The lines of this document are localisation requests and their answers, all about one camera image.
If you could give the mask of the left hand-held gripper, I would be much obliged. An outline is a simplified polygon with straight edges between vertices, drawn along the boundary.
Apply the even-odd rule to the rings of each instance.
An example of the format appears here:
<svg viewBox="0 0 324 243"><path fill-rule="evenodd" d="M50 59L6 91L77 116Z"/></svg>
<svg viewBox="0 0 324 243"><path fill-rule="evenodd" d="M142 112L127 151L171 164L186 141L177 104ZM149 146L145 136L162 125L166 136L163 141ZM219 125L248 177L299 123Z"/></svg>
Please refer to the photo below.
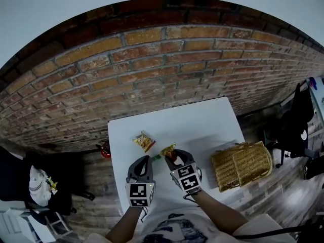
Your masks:
<svg viewBox="0 0 324 243"><path fill-rule="evenodd" d="M145 155L133 162L128 170L126 193L131 207L149 207L155 195L155 181L153 181L152 159ZM136 180L141 177L148 182Z"/></svg>

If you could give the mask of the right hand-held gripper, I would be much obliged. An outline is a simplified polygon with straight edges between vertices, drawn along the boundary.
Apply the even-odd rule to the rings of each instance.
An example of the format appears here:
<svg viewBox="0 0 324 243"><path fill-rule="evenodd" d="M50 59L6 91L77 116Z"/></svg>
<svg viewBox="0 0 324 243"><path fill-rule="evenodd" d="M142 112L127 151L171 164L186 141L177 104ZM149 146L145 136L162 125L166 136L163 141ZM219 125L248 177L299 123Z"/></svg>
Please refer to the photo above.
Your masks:
<svg viewBox="0 0 324 243"><path fill-rule="evenodd" d="M165 157L173 180L184 192L197 192L201 186L201 171L197 167L192 154L181 149L175 149L174 152L182 160L184 166L176 164L169 157Z"/></svg>

